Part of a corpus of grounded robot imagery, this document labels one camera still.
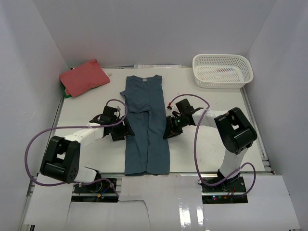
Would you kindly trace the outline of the blue t shirt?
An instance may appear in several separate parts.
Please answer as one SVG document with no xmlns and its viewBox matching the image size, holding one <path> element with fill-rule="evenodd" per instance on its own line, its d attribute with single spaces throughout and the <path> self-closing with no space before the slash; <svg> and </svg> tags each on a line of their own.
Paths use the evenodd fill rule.
<svg viewBox="0 0 308 231">
<path fill-rule="evenodd" d="M 129 76 L 121 95 L 134 132 L 126 138 L 125 175 L 169 174 L 169 144 L 163 138 L 167 120 L 162 77 Z"/>
</svg>

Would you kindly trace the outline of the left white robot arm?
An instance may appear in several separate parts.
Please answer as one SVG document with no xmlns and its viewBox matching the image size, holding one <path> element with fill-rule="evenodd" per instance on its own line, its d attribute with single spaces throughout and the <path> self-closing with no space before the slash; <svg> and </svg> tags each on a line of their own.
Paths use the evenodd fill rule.
<svg viewBox="0 0 308 231">
<path fill-rule="evenodd" d="M 65 137 L 53 136 L 50 139 L 40 173 L 65 183 L 85 183 L 91 192 L 97 192 L 102 180 L 96 177 L 96 170 L 80 165 L 80 152 L 109 134 L 113 141 L 135 135 L 128 119 L 120 116 L 119 108 L 105 106 L 103 113 L 90 120 L 86 128 Z"/>
</svg>

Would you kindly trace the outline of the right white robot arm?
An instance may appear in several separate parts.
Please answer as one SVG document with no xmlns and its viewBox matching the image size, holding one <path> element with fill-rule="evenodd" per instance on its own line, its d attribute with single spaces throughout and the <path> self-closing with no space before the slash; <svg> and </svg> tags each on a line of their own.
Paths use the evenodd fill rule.
<svg viewBox="0 0 308 231">
<path fill-rule="evenodd" d="M 176 103 L 176 111 L 172 109 L 172 103 L 169 103 L 167 109 L 171 115 L 167 116 L 167 125 L 163 138 L 169 139 L 183 133 L 186 126 L 196 126 L 194 136 L 194 162 L 199 184 L 207 187 L 217 187 L 228 192 L 235 186 L 235 180 L 240 177 L 240 170 L 251 163 L 242 163 L 244 155 L 257 139 L 257 133 L 242 110 L 234 107 L 228 111 L 215 111 L 207 108 L 194 108 L 187 99 Z M 225 154 L 221 167 L 217 171 L 218 180 L 210 182 L 201 177 L 197 163 L 197 137 L 201 126 L 217 129 L 221 141 L 225 147 Z"/>
</svg>

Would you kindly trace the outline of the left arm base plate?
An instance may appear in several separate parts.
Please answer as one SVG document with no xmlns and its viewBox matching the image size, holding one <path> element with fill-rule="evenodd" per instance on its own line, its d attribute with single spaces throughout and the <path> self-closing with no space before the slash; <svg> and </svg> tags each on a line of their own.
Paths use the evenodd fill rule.
<svg viewBox="0 0 308 231">
<path fill-rule="evenodd" d="M 88 203 L 117 203 L 118 197 L 112 188 L 116 188 L 117 179 L 109 178 L 111 183 L 106 180 L 91 184 L 77 185 L 73 188 L 72 202 Z"/>
</svg>

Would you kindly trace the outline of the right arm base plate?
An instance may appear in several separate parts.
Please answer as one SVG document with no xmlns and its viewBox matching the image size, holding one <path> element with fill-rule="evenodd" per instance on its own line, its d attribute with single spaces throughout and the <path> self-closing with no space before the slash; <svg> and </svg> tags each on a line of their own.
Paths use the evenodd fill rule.
<svg viewBox="0 0 308 231">
<path fill-rule="evenodd" d="M 218 186 L 207 186 L 198 180 L 198 184 L 202 187 L 202 201 L 204 205 L 216 204 L 247 204 L 246 186 L 244 179 L 237 176 L 229 179 Z"/>
</svg>

